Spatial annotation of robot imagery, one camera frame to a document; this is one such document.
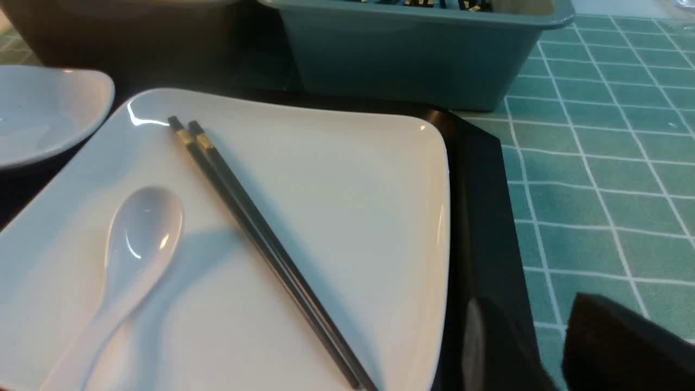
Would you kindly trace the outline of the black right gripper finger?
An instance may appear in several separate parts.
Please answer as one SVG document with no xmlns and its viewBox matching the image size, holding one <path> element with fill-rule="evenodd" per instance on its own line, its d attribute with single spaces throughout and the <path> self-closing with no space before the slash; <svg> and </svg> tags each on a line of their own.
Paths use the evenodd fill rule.
<svg viewBox="0 0 695 391">
<path fill-rule="evenodd" d="M 693 344 L 608 297 L 579 293 L 563 377 L 570 390 L 693 390 Z"/>
</svg>

